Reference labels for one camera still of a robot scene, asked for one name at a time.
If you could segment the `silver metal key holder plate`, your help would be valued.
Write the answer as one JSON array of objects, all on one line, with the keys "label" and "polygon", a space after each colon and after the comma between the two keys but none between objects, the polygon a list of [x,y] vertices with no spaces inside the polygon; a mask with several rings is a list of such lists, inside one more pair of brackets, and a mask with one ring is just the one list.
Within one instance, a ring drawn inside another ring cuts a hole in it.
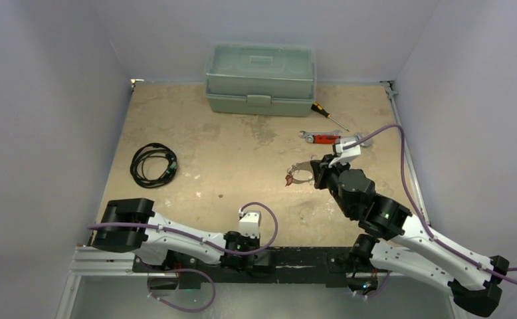
[{"label": "silver metal key holder plate", "polygon": [[287,169],[286,175],[291,173],[294,176],[294,183],[292,185],[313,184],[314,172],[311,166],[311,161],[315,159],[316,156],[313,155],[308,160],[295,163]]}]

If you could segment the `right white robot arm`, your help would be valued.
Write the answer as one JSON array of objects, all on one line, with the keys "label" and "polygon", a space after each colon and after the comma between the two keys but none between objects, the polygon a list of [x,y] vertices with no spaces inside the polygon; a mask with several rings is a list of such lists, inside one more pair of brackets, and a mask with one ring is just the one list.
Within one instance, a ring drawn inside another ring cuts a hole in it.
[{"label": "right white robot arm", "polygon": [[484,256],[438,233],[406,206],[380,195],[375,182],[349,164],[331,164],[333,155],[309,162],[314,187],[326,189],[344,216],[364,233],[350,252],[358,270],[370,266],[409,276],[449,293],[463,310],[488,318],[502,296],[509,261]]}]

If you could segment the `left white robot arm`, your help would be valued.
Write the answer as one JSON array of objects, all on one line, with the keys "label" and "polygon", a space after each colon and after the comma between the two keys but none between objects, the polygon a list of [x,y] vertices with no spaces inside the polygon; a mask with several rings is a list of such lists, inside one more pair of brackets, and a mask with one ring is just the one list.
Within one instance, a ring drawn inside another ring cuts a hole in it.
[{"label": "left white robot arm", "polygon": [[206,265],[268,276],[275,272],[275,254],[268,250],[278,233],[260,243],[260,211],[253,202],[238,211],[239,228],[215,233],[177,223],[153,210],[149,199],[110,201],[101,222],[88,226],[95,232],[92,247],[111,253],[134,253],[157,271],[171,269],[175,253]]}]

